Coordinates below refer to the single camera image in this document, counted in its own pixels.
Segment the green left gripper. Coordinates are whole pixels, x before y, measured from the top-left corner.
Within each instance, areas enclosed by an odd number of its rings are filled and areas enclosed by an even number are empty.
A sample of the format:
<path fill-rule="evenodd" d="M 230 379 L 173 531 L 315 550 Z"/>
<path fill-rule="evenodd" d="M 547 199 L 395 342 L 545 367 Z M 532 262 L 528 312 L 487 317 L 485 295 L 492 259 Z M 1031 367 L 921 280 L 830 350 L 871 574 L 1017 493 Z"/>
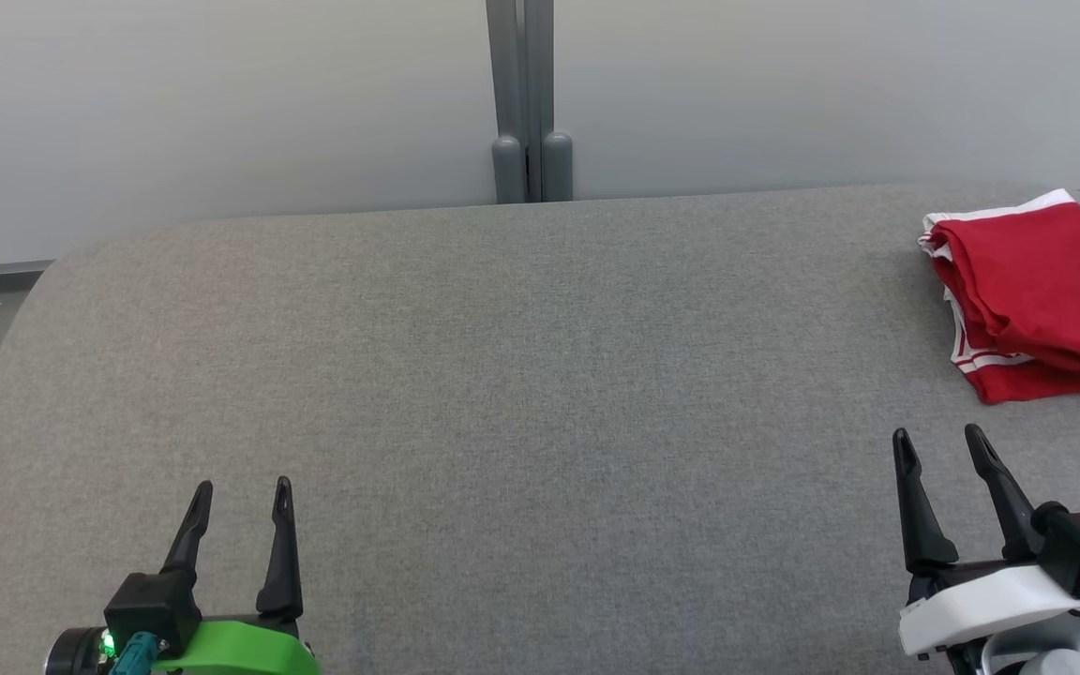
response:
<path fill-rule="evenodd" d="M 161 573 L 195 573 L 199 544 L 210 525 L 214 486 L 195 486 Z M 303 585 L 294 510 L 294 491 L 286 475 L 276 480 L 271 519 L 273 546 L 258 615 L 206 618 L 194 627 L 179 656 L 160 656 L 154 672 L 172 675 L 321 675 L 318 658 L 301 640 L 297 620 L 303 615 Z"/>

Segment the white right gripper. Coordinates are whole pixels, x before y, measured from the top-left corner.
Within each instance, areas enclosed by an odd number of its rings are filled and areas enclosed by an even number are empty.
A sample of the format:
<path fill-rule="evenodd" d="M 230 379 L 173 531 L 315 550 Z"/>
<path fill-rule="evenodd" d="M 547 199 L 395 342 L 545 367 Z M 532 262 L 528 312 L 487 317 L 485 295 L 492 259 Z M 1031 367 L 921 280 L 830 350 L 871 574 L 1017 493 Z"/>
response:
<path fill-rule="evenodd" d="M 922 482 L 923 467 L 908 431 L 892 434 L 908 602 L 897 640 L 914 658 L 1080 658 L 1080 599 L 1039 565 L 1036 512 L 1014 474 L 977 424 L 966 424 L 966 447 L 989 491 L 1004 561 L 957 563 Z"/>

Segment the red jersey with striped trim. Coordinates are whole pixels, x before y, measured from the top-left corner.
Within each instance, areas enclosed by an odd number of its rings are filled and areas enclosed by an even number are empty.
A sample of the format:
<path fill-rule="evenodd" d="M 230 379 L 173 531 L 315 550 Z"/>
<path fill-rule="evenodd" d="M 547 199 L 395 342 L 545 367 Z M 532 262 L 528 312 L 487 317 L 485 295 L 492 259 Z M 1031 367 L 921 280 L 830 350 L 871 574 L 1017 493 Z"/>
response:
<path fill-rule="evenodd" d="M 954 318 L 951 363 L 972 384 L 981 403 L 998 405 L 1080 394 L 1080 372 L 1063 370 L 1024 353 L 973 347 L 968 321 L 956 296 L 946 288 L 943 298 Z"/>

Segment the red shorts with white panels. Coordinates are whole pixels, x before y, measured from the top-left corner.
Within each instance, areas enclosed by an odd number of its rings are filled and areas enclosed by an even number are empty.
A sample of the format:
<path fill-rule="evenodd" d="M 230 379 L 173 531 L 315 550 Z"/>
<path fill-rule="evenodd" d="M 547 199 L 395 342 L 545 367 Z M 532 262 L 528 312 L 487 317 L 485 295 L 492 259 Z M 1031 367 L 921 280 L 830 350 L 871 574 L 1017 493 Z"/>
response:
<path fill-rule="evenodd" d="M 1066 189 L 1007 208 L 927 214 L 918 245 L 951 305 L 960 370 L 1080 373 L 1080 203 Z"/>

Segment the black left gripper motor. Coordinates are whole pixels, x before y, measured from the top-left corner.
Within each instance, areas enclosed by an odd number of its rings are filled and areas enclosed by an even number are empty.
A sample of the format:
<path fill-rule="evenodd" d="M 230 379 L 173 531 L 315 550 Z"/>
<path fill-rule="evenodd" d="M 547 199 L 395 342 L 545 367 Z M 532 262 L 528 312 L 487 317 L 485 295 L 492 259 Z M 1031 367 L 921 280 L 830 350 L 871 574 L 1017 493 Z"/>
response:
<path fill-rule="evenodd" d="M 107 654 L 107 627 L 69 627 L 52 643 L 43 675 L 109 675 L 114 657 Z"/>

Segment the grey double partition post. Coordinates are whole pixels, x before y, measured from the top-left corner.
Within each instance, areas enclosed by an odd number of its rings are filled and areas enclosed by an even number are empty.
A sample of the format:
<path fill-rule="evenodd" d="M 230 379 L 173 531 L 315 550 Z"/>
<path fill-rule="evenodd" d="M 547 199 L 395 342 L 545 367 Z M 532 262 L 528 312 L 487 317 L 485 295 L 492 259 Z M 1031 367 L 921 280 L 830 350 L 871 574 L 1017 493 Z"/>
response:
<path fill-rule="evenodd" d="M 573 200 L 573 138 L 556 125 L 554 0 L 484 0 L 498 204 Z"/>

